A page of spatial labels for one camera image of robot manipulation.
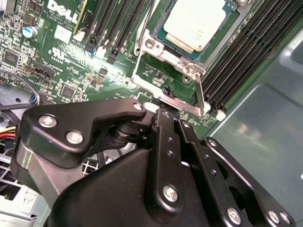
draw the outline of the silver screw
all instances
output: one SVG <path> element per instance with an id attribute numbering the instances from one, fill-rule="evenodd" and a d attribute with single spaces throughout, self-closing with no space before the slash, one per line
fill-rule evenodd
<path id="1" fill-rule="evenodd" d="M 217 144 L 216 144 L 213 140 L 209 140 L 209 143 L 210 143 L 212 146 L 214 146 L 214 147 L 217 146 Z"/>
<path id="2" fill-rule="evenodd" d="M 277 224 L 280 223 L 280 220 L 279 220 L 279 218 L 278 218 L 278 215 L 277 215 L 275 212 L 273 212 L 273 211 L 270 210 L 270 211 L 268 212 L 268 214 L 269 214 L 270 218 L 273 220 L 273 222 L 275 222 L 275 223 L 277 223 Z"/>
<path id="3" fill-rule="evenodd" d="M 167 118 L 170 117 L 170 114 L 169 114 L 167 111 L 163 111 L 162 114 L 163 114 L 164 116 L 166 116 Z"/>
<path id="4" fill-rule="evenodd" d="M 163 187 L 163 194 L 164 194 L 165 198 L 170 202 L 176 202 L 178 200 L 177 191 L 169 185 L 165 185 Z"/>
<path id="5" fill-rule="evenodd" d="M 195 68 L 195 66 L 191 65 L 191 66 L 189 66 L 188 70 L 189 70 L 190 72 L 193 72 L 193 71 L 196 70 L 196 68 Z"/>
<path id="6" fill-rule="evenodd" d="M 57 125 L 57 120 L 51 116 L 42 116 L 38 121 L 41 126 L 46 128 L 52 128 Z"/>
<path id="7" fill-rule="evenodd" d="M 134 108 L 136 108 L 137 110 L 142 110 L 143 107 L 137 103 L 134 103 Z"/>
<path id="8" fill-rule="evenodd" d="M 155 46 L 155 41 L 153 41 L 152 39 L 148 39 L 146 40 L 145 45 L 151 49 Z"/>
<path id="9" fill-rule="evenodd" d="M 287 216 L 285 213 L 280 212 L 280 216 L 282 217 L 282 219 L 283 219 L 287 224 L 290 225 L 290 220 L 289 220 L 288 216 Z"/>
<path id="10" fill-rule="evenodd" d="M 241 224 L 241 218 L 238 212 L 234 208 L 228 208 L 227 214 L 233 223 L 235 223 L 236 225 Z"/>
<path id="11" fill-rule="evenodd" d="M 184 126 L 190 128 L 190 125 L 187 122 L 183 122 Z"/>
<path id="12" fill-rule="evenodd" d="M 83 142 L 83 136 L 77 131 L 70 131 L 66 134 L 66 139 L 71 144 L 81 144 Z"/>

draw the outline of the red wire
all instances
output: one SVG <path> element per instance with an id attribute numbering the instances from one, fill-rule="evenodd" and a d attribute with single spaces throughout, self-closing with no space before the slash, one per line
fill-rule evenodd
<path id="1" fill-rule="evenodd" d="M 4 134 L 1 134 L 0 135 L 0 138 L 3 138 L 3 137 L 15 137 L 16 135 L 14 133 L 4 133 Z"/>

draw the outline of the wire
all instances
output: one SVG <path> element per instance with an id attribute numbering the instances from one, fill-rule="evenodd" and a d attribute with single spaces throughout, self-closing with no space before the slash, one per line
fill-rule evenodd
<path id="1" fill-rule="evenodd" d="M 3 105 L 3 106 L 0 106 L 0 111 L 28 109 L 28 108 L 31 108 L 33 106 L 35 106 L 33 103 Z"/>
<path id="2" fill-rule="evenodd" d="M 26 80 L 24 80 L 22 78 L 22 76 L 20 76 L 16 73 L 6 71 L 6 70 L 1 70 L 1 69 L 0 69 L 0 73 L 6 73 L 6 74 L 10 75 L 11 77 L 14 77 L 14 78 L 20 80 L 22 83 L 24 83 L 34 93 L 34 95 L 37 97 L 37 100 L 40 101 L 40 95 L 38 94 L 38 92 L 32 86 L 30 86 L 30 84 Z"/>
<path id="3" fill-rule="evenodd" d="M 16 127 L 9 127 L 9 128 L 3 129 L 3 130 L 0 130 L 0 134 L 8 132 L 8 131 L 15 130 L 15 129 L 16 129 Z"/>
<path id="4" fill-rule="evenodd" d="M 4 133 L 4 134 L 1 134 L 0 135 L 0 138 L 3 138 L 3 137 L 15 137 L 16 135 L 14 133 Z"/>

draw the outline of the black dimm slot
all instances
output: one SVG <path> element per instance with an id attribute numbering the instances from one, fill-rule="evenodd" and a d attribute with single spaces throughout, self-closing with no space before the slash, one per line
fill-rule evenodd
<path id="1" fill-rule="evenodd" d="M 98 1 L 98 4 L 97 4 L 97 6 L 96 6 L 96 10 L 94 11 L 93 16 L 92 16 L 93 20 L 92 20 L 92 22 L 90 23 L 90 25 L 88 26 L 88 29 L 87 29 L 85 35 L 91 33 L 92 28 L 94 27 L 94 24 L 95 24 L 96 21 L 97 21 L 97 18 L 98 18 L 98 15 L 99 15 L 99 12 L 100 12 L 100 10 L 101 10 L 101 6 L 102 6 L 103 2 L 104 2 L 104 0 L 99 0 L 99 1 Z"/>
<path id="2" fill-rule="evenodd" d="M 114 21 L 114 24 L 112 26 L 112 29 L 110 30 L 110 32 L 107 34 L 107 37 L 108 37 L 108 40 L 110 42 L 113 42 L 115 36 L 117 35 L 118 33 L 118 30 L 119 30 L 119 26 L 121 25 L 123 19 L 125 18 L 125 14 L 127 12 L 127 9 L 129 7 L 131 3 L 131 0 L 124 0 L 123 2 L 123 5 L 119 11 L 119 14 L 117 16 L 117 18 L 115 19 Z"/>
<path id="3" fill-rule="evenodd" d="M 104 16 L 103 16 L 102 20 L 100 21 L 100 25 L 99 25 L 99 27 L 97 29 L 97 32 L 96 32 L 97 42 L 101 38 L 101 36 L 103 35 L 103 33 L 106 29 L 106 26 L 108 25 L 109 19 L 113 14 L 116 3 L 117 3 L 117 0 L 111 0 L 110 3 L 107 5 Z"/>
<path id="4" fill-rule="evenodd" d="M 275 24 L 279 24 L 279 26 L 281 26 L 281 24 L 284 24 L 285 21 L 288 20 L 288 18 L 291 16 L 291 14 L 293 13 L 293 8 L 297 8 L 298 4 L 287 4 L 287 6 L 284 9 L 281 9 L 281 12 L 286 11 L 286 14 L 280 14 L 278 15 L 278 19 L 275 18 L 272 23 Z M 268 29 L 268 31 L 276 31 L 275 27 L 271 28 L 270 26 L 267 27 L 270 28 Z M 259 55 L 266 49 L 268 49 L 270 47 L 270 43 L 268 42 L 268 40 L 266 39 L 266 37 L 262 40 L 259 40 L 259 44 L 257 45 L 257 47 L 251 47 L 252 52 L 249 51 L 249 57 L 247 57 L 247 55 L 245 57 L 247 57 L 247 59 L 245 61 L 243 61 L 241 63 L 241 66 L 235 70 L 233 73 L 233 76 L 230 78 L 230 80 L 227 82 L 227 84 L 224 84 L 225 89 L 217 89 L 217 91 L 219 91 L 215 96 L 213 96 L 213 98 L 217 101 L 220 101 L 223 97 L 222 95 L 225 95 L 236 83 L 239 79 L 241 79 L 241 77 L 243 76 L 243 73 L 246 71 L 247 68 L 249 68 L 253 62 L 254 62 L 254 58 L 256 57 L 260 57 Z"/>
<path id="5" fill-rule="evenodd" d="M 251 33 L 251 28 L 255 28 L 260 23 L 260 18 L 263 18 L 269 11 L 272 6 L 274 6 L 278 0 L 272 1 L 264 1 L 261 7 L 257 10 L 252 20 L 249 22 L 249 25 L 243 29 L 243 31 L 239 34 L 235 42 L 229 47 L 227 52 L 221 57 L 218 63 L 211 69 L 211 71 L 207 74 L 207 76 L 202 81 L 202 86 L 204 91 L 207 91 L 211 84 L 219 78 L 219 72 L 223 71 L 226 67 L 226 62 L 231 61 L 232 57 L 236 55 L 239 51 L 239 47 L 247 41 L 247 37 Z"/>
<path id="6" fill-rule="evenodd" d="M 138 18 L 138 15 L 139 15 L 140 11 L 142 10 L 144 3 L 145 3 L 145 0 L 137 1 L 135 8 L 131 12 L 131 17 L 129 18 L 126 26 L 123 29 L 122 35 L 118 39 L 118 42 L 115 44 L 115 47 L 113 48 L 110 56 L 107 59 L 108 63 L 110 63 L 110 64 L 115 63 L 116 58 L 117 58 L 118 54 L 120 53 L 121 48 L 124 46 L 124 43 L 126 42 L 126 39 L 129 35 L 132 27 L 134 26 L 134 23 L 135 23 L 136 19 Z"/>
<path id="7" fill-rule="evenodd" d="M 221 66 L 221 70 L 217 72 L 216 77 L 218 79 L 211 81 L 209 83 L 209 86 L 206 86 L 205 88 L 206 95 L 213 96 L 214 91 L 217 88 L 222 87 L 224 82 L 229 79 L 231 71 L 235 70 L 243 60 L 242 53 L 245 53 L 247 55 L 249 53 L 249 49 L 251 48 L 251 45 L 254 42 L 258 41 L 260 35 L 258 31 L 264 27 L 264 22 L 267 22 L 266 18 L 270 18 L 276 12 L 276 10 L 279 9 L 279 6 L 282 2 L 283 2 L 282 0 L 280 0 L 280 2 L 276 1 L 273 5 L 270 6 L 271 10 L 266 12 L 266 14 L 261 18 L 261 20 L 258 21 L 255 27 L 250 26 L 250 28 L 253 29 L 249 28 L 249 32 L 246 33 L 245 36 L 246 37 L 245 41 L 243 42 L 243 40 L 241 40 L 243 43 L 240 42 L 238 48 L 237 47 L 234 48 L 232 54 L 229 54 L 230 58 L 228 59 L 228 61 L 225 62 Z"/>
<path id="8" fill-rule="evenodd" d="M 232 64 L 229 64 L 228 67 L 224 70 L 224 74 L 227 75 L 225 77 L 221 77 L 219 80 L 217 80 L 211 89 L 207 92 L 206 95 L 210 96 L 211 98 L 218 98 L 218 95 L 216 93 L 220 90 L 220 94 L 224 91 L 224 89 L 221 89 L 221 87 L 228 88 L 229 86 L 225 83 L 233 80 L 233 77 L 238 76 L 237 72 L 239 71 L 239 68 L 245 67 L 245 64 L 243 63 L 245 58 L 251 58 L 251 56 L 258 51 L 258 48 L 255 47 L 259 42 L 261 44 L 263 43 L 262 36 L 264 35 L 264 32 L 266 29 L 270 28 L 272 23 L 276 20 L 275 15 L 280 15 L 281 11 L 285 8 L 285 5 L 287 5 L 287 2 L 280 1 L 280 3 L 275 7 L 273 11 L 271 11 L 270 14 L 267 15 L 268 18 L 274 18 L 273 20 L 263 20 L 257 29 L 253 29 L 253 33 L 251 33 L 251 36 L 248 37 L 248 42 L 246 42 L 245 46 L 242 47 L 241 53 L 237 54 L 235 59 L 233 59 Z"/>
<path id="9" fill-rule="evenodd" d="M 261 6 L 258 8 L 258 10 L 256 11 L 255 15 L 250 20 L 249 25 L 247 27 L 245 27 L 241 31 L 241 33 L 236 38 L 235 42 L 233 42 L 231 44 L 231 46 L 228 48 L 228 50 L 226 51 L 226 53 L 218 60 L 218 62 L 216 63 L 216 65 L 213 66 L 213 68 L 210 70 L 210 72 L 203 78 L 203 80 L 202 80 L 202 86 L 203 86 L 204 91 L 205 91 L 206 86 L 209 86 L 209 83 L 211 83 L 212 81 L 216 80 L 216 78 L 217 78 L 217 76 L 216 76 L 217 75 L 217 71 L 222 70 L 222 67 L 224 66 L 223 63 L 230 58 L 231 54 L 234 54 L 234 52 L 237 51 L 235 48 L 239 44 L 242 43 L 243 38 L 245 36 L 247 36 L 247 34 L 250 32 L 250 28 L 257 26 L 257 24 L 259 23 L 259 18 L 263 17 L 268 12 L 269 8 L 271 8 L 271 6 L 273 4 L 274 3 L 271 2 L 271 1 L 263 1 L 261 3 Z"/>
<path id="10" fill-rule="evenodd" d="M 243 78 L 237 83 L 237 85 L 235 87 L 233 87 L 232 89 L 230 88 L 229 91 L 227 91 L 224 94 L 224 96 L 222 98 L 223 103 L 227 103 L 233 97 L 233 95 L 244 85 L 244 83 L 249 79 L 249 77 L 253 74 L 253 72 L 262 64 L 264 59 L 266 59 L 272 53 L 272 51 L 279 46 L 280 42 L 285 38 L 285 36 L 288 34 L 288 32 L 300 20 L 300 18 L 302 17 L 302 13 L 303 13 L 303 3 L 301 3 L 298 10 L 295 13 L 293 13 L 293 19 L 289 20 L 289 18 L 286 17 L 285 20 L 287 22 L 284 23 L 280 27 L 280 29 L 273 35 L 273 37 L 276 37 L 276 38 L 272 39 L 272 41 L 273 41 L 272 47 L 270 47 L 263 54 L 262 57 L 258 57 L 257 62 L 253 65 L 253 67 L 248 69 L 248 72 L 243 76 Z"/>
<path id="11" fill-rule="evenodd" d="M 144 3 L 145 3 L 145 0 L 139 0 L 136 4 L 134 10 L 132 11 L 131 17 L 128 20 L 128 23 L 126 24 L 124 31 L 116 44 L 116 47 L 119 49 L 119 51 L 123 47 L 123 45 L 127 39 L 127 36 L 129 35 L 129 32 L 131 31 L 132 27 L 134 26 L 134 22 L 136 21 L 140 11 L 142 10 Z"/>

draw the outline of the black mechanical arm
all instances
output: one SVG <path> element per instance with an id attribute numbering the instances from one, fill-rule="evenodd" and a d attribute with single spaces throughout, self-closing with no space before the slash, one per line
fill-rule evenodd
<path id="1" fill-rule="evenodd" d="M 88 156 L 137 149 L 86 177 Z M 134 99 L 38 106 L 20 125 L 15 177 L 41 193 L 46 227 L 295 226 L 291 215 L 213 138 L 178 112 Z"/>

